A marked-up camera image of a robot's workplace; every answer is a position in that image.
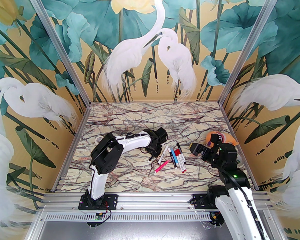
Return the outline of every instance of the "marker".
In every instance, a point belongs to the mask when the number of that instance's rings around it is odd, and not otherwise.
[[[173,158],[173,155],[172,155],[170,147],[168,147],[168,151],[169,151],[169,154],[170,154],[170,157],[171,157],[171,160],[172,160],[174,168],[177,168],[177,164],[176,164],[176,162],[175,162],[175,160]]]
[[[166,164],[170,163],[171,160],[167,160],[165,161],[162,165],[160,165],[157,169],[154,170],[155,173],[157,173],[158,171],[160,171]]]
[[[186,165],[186,164],[187,164],[187,162],[186,162],[185,156],[184,156],[184,155],[183,155],[183,153],[182,153],[182,150],[181,150],[180,144],[179,144],[179,143],[177,143],[176,145],[177,145],[177,147],[178,147],[178,149],[179,149],[179,151],[180,151],[180,156],[181,156],[181,159],[182,159],[183,163]]]
[[[161,164],[161,161],[162,161],[163,157],[165,156],[165,152],[167,151],[168,147],[169,147],[168,145],[165,145],[164,150],[163,150],[163,152],[161,154],[161,157],[160,157],[160,159],[158,161],[158,165]]]
[[[170,150],[171,150],[172,156],[173,156],[173,158],[174,158],[175,164],[177,165],[177,167],[180,167],[180,166],[179,166],[179,163],[178,163],[178,159],[177,159],[177,157],[176,157],[176,155],[175,155],[173,149],[170,149]]]
[[[185,167],[183,161],[181,161],[181,157],[180,157],[179,153],[180,153],[180,151],[177,149],[176,150],[176,158],[178,159],[178,162],[179,162],[180,169],[181,169],[182,173],[184,173],[187,170],[186,170],[186,167]]]

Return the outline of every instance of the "vented metal panel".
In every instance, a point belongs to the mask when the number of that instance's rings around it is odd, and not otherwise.
[[[54,222],[97,222],[96,212],[66,213],[49,212],[45,221]],[[108,222],[209,222],[211,221],[209,212],[112,212]]]

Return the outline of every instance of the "marble surface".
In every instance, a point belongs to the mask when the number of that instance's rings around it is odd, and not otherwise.
[[[172,148],[177,142],[180,143],[187,161],[187,171],[182,173],[169,163],[155,173],[157,159],[149,162],[148,153],[135,149],[122,154],[116,168],[108,176],[106,192],[206,191],[209,184],[222,184],[219,177],[208,172],[208,164],[189,151],[189,145],[193,142],[205,144],[209,131],[229,133],[217,102],[97,103],[91,109],[61,191],[84,192],[89,186],[91,170],[88,166],[96,138],[100,141],[108,132],[117,136],[159,127],[168,133],[165,144]],[[211,167],[209,171],[218,174]]]

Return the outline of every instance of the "pink marker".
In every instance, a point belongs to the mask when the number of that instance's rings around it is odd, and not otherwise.
[[[160,171],[166,164],[170,163],[171,160],[167,160],[165,161],[162,165],[160,165],[157,169],[154,170],[155,173],[157,173],[158,171]]]

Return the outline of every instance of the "wall mural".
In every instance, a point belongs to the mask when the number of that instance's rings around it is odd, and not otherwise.
[[[216,100],[264,1],[42,3],[90,99],[130,102]],[[35,28],[31,33],[38,41],[45,38]],[[276,25],[269,23],[260,42],[276,34]],[[40,45],[57,60],[52,44]],[[32,59],[43,69],[51,67],[42,55]]]
[[[27,232],[86,109],[47,43],[29,0],[0,0],[0,239]]]
[[[277,34],[258,43],[223,106],[288,239],[300,240],[300,0],[278,0],[268,24]]]

